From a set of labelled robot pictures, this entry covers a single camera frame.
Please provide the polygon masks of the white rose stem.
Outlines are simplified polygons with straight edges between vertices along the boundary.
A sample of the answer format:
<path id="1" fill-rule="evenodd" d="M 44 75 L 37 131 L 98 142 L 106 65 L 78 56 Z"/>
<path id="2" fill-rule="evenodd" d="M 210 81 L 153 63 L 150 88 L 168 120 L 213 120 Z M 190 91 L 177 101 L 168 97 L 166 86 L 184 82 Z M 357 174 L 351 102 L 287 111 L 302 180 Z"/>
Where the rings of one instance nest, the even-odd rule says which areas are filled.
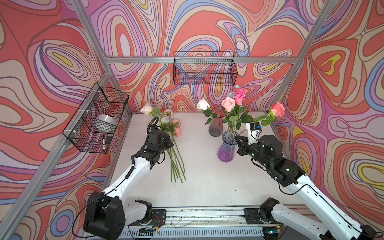
<path id="1" fill-rule="evenodd" d="M 217 113 L 214 113 L 210 104 L 205 100 L 201 99 L 197 103 L 197 108 L 204 113 L 204 115 L 208 118 L 205 122 L 205 125 L 208 125 L 212 122 L 212 120 L 217 118 Z"/>

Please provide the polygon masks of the coral pink rose stem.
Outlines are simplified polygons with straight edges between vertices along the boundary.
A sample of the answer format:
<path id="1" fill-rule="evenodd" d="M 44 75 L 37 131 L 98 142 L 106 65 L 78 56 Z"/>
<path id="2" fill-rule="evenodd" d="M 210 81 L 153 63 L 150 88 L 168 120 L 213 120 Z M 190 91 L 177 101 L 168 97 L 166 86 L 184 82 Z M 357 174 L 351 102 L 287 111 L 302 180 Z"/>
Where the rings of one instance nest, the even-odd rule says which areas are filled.
<path id="1" fill-rule="evenodd" d="M 252 118 L 248 113 L 249 112 L 246 111 L 242 124 L 260 122 L 262 126 L 267 126 L 270 123 L 273 123 L 277 118 L 282 118 L 285 115 L 285 108 L 281 103 L 277 102 L 268 108 L 266 114 L 263 116 Z"/>

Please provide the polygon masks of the red glass vase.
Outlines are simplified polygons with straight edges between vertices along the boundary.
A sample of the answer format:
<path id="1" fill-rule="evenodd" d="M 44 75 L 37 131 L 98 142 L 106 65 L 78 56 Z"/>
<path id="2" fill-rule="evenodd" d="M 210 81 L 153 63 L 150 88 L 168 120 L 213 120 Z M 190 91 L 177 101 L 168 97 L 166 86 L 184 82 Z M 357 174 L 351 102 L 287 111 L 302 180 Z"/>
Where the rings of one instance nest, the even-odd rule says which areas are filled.
<path id="1" fill-rule="evenodd" d="M 226 117 L 222 107 L 215 107 L 212 109 L 213 113 L 217 114 L 215 119 L 212 119 L 212 122 L 209 126 L 209 134 L 212 137 L 220 137 L 223 133 L 223 123 L 222 120 Z"/>

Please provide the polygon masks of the cream rose stem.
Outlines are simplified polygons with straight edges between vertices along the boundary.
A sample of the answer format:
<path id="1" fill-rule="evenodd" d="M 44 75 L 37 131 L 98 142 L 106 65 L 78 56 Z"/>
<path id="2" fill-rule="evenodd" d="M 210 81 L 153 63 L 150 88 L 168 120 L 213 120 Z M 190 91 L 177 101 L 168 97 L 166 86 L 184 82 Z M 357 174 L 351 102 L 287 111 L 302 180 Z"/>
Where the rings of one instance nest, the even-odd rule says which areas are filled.
<path id="1" fill-rule="evenodd" d="M 164 130 L 162 119 L 165 114 L 157 106 L 152 107 L 150 104 L 145 104 L 141 109 L 141 113 L 151 118 L 148 125 L 150 129 L 157 128 Z"/>

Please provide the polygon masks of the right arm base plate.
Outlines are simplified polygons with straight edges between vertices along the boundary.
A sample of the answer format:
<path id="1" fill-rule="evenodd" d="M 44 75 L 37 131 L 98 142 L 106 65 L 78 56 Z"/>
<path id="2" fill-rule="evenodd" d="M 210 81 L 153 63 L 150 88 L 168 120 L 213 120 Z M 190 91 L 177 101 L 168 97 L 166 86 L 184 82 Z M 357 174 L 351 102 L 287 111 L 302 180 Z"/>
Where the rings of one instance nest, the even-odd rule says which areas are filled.
<path id="1" fill-rule="evenodd" d="M 246 219 L 248 225 L 276 225 L 280 222 L 276 221 L 272 216 L 272 212 L 260 208 L 245 208 L 242 215 Z"/>

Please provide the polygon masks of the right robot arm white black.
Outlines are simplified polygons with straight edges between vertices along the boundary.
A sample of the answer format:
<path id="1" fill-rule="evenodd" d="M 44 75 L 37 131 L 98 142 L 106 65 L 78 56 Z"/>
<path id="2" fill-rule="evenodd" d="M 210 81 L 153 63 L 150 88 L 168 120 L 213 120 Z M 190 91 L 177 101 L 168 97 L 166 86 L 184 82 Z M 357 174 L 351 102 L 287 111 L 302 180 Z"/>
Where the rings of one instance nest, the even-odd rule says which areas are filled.
<path id="1" fill-rule="evenodd" d="M 236 136 L 235 140 L 240 156 L 250 156 L 255 166 L 278 183 L 283 194 L 299 198 L 319 219 L 313 221 L 268 198 L 259 207 L 259 221 L 284 224 L 311 240 L 377 240 L 384 236 L 352 219 L 322 193 L 302 168 L 283 156 L 283 145 L 275 136 L 264 135 L 259 140 Z"/>

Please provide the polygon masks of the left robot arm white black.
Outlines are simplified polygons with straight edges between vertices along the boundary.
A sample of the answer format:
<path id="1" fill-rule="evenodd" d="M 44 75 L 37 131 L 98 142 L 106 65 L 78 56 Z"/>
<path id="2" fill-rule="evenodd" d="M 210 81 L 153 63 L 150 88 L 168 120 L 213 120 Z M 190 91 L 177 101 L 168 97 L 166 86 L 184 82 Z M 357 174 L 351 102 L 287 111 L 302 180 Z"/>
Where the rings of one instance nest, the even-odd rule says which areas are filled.
<path id="1" fill-rule="evenodd" d="M 129 200 L 129 191 L 154 167 L 173 143 L 159 129 L 150 130 L 142 148 L 132 155 L 130 167 L 102 192 L 94 192 L 85 207 L 83 229 L 105 240 L 116 240 L 125 226 L 152 221 L 152 204 Z"/>

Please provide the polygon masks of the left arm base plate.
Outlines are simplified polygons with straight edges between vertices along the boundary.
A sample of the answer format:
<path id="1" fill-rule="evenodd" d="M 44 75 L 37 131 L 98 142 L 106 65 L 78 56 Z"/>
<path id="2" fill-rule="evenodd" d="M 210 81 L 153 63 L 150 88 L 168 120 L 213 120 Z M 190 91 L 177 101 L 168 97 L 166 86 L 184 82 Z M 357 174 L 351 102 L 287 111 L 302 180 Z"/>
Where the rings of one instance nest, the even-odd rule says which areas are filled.
<path id="1" fill-rule="evenodd" d="M 166 209 L 154 209 L 148 217 L 146 216 L 143 220 L 138 220 L 132 224 L 133 226 L 152 226 L 152 227 L 161 227 L 166 223 L 167 210 Z"/>

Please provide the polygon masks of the light blue flower stem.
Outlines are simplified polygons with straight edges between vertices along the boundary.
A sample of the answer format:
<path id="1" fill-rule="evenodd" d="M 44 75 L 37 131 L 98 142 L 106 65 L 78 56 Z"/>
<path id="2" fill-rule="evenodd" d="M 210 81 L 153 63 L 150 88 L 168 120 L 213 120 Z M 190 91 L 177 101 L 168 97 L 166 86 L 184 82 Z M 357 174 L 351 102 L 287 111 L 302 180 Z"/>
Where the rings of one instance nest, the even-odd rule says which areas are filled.
<path id="1" fill-rule="evenodd" d="M 240 87 L 238 86 L 238 85 L 235 85 L 235 90 L 233 91 L 233 92 L 230 92 L 228 95 L 227 95 L 227 97 L 228 98 L 233 98 L 234 97 L 234 95 L 235 95 L 235 91 L 237 90 L 237 89 L 239 89 Z"/>

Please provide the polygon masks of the purple glass vase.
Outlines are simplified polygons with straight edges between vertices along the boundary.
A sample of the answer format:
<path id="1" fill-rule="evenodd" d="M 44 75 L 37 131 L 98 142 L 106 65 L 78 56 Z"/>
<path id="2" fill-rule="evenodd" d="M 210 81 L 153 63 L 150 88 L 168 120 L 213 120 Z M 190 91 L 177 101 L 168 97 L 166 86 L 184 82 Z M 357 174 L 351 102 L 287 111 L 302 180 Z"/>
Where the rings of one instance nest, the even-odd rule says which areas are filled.
<path id="1" fill-rule="evenodd" d="M 235 156 L 235 146 L 237 142 L 235 137 L 238 136 L 236 131 L 225 131 L 222 134 L 223 143 L 220 146 L 217 156 L 221 162 L 229 163 Z"/>

